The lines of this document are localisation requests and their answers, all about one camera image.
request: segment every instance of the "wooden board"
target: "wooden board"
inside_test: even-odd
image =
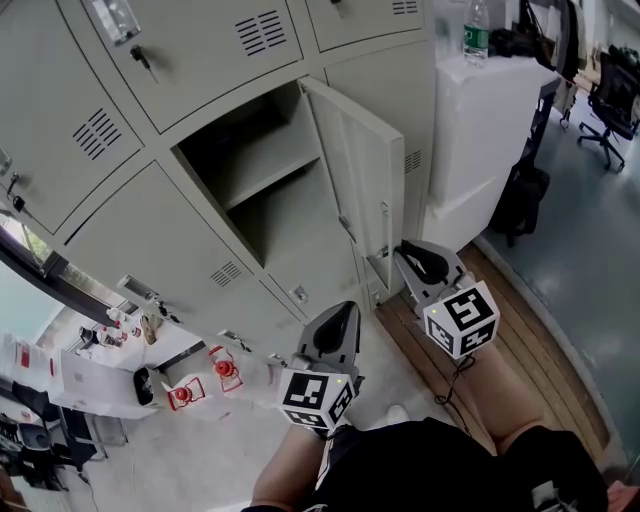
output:
[[[567,356],[524,299],[478,249],[469,246],[460,255],[476,280],[487,283],[502,315],[496,347],[540,399],[547,423],[551,428],[574,432],[591,457],[598,460],[609,442],[609,433]],[[383,304],[376,314],[433,393],[446,395],[455,364],[416,323],[414,304],[405,290]],[[456,382],[452,403],[471,435],[495,452],[463,380]],[[456,412],[450,409],[449,413],[462,426]]]

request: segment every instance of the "shelf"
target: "shelf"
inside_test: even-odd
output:
[[[205,183],[224,210],[318,158],[306,120],[270,126],[228,156]]]
[[[265,267],[326,229],[340,227],[319,161],[229,212]]]

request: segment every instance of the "office chair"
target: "office chair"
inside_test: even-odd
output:
[[[91,415],[90,420],[96,437],[94,440],[83,412],[58,407],[49,402],[49,395],[46,392],[36,391],[17,382],[13,382],[11,393],[20,403],[40,417],[45,429],[47,428],[47,422],[51,423],[60,420],[60,427],[69,448],[70,457],[79,472],[82,471],[84,464],[90,460],[98,462],[108,458],[105,446],[124,446],[128,442],[122,423],[119,421],[118,423],[122,430],[122,441],[107,443],[100,436],[95,416]],[[95,455],[98,453],[98,449],[101,451],[101,456],[96,458]]]
[[[601,76],[600,84],[589,94],[589,103],[593,113],[602,120],[606,126],[604,133],[599,133],[586,123],[580,123],[580,131],[587,128],[593,135],[583,135],[578,138],[578,145],[583,140],[598,142],[604,149],[607,158],[606,170],[611,168],[611,154],[620,159],[618,172],[624,169],[624,158],[613,147],[609,136],[616,134],[631,140],[633,138],[633,126],[631,125],[631,108],[636,94],[639,92],[638,81],[629,72],[616,65],[608,53],[600,54]]]

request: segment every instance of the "locker shelf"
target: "locker shelf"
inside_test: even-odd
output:
[[[320,156],[296,82],[232,110],[179,147],[225,211]]]
[[[237,147],[205,181],[220,206],[230,210],[242,201],[318,158],[306,119],[269,126]]]
[[[265,267],[327,229],[341,229],[316,161],[256,194],[229,212]]]

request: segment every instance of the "cable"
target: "cable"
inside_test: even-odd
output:
[[[129,439],[129,434],[127,433],[127,430],[124,427],[124,423],[122,424],[122,430],[124,432],[124,435],[126,436],[127,439]],[[138,503],[138,489],[136,488],[136,451],[133,448],[133,444],[129,443],[129,446],[131,447],[131,487],[133,488],[133,499],[135,501],[136,505],[139,505]]]
[[[473,437],[471,435],[471,432],[469,432],[469,427],[467,427],[467,423],[464,421],[464,418],[462,417],[462,414],[460,414],[460,410],[458,409],[456,404],[454,404],[451,401],[451,398],[453,397],[453,386],[455,385],[456,380],[458,380],[458,377],[460,377],[460,375],[462,375],[462,372],[464,372],[464,371],[468,370],[469,368],[471,368],[474,365],[475,362],[476,362],[476,358],[473,357],[471,354],[466,356],[462,360],[462,362],[458,366],[456,366],[456,371],[453,372],[453,377],[451,378],[451,384],[449,385],[449,391],[447,392],[447,396],[436,395],[433,398],[433,401],[436,404],[441,405],[442,407],[444,407],[446,405],[450,405],[451,406],[451,408],[456,412],[456,414],[460,418],[460,421],[462,421],[462,425],[464,427],[464,431],[467,433],[467,435],[469,437]]]
[[[62,469],[63,471],[71,473],[72,475],[76,475],[80,480],[82,480],[83,483],[89,486],[89,489],[91,490],[91,501],[93,502],[93,506],[95,507],[96,512],[100,512],[100,509],[98,508],[98,504],[96,503],[96,495],[93,492],[93,485],[91,485],[91,482],[82,473],[74,472],[74,471],[71,471],[70,469],[63,468],[63,467],[60,467],[58,469]]]

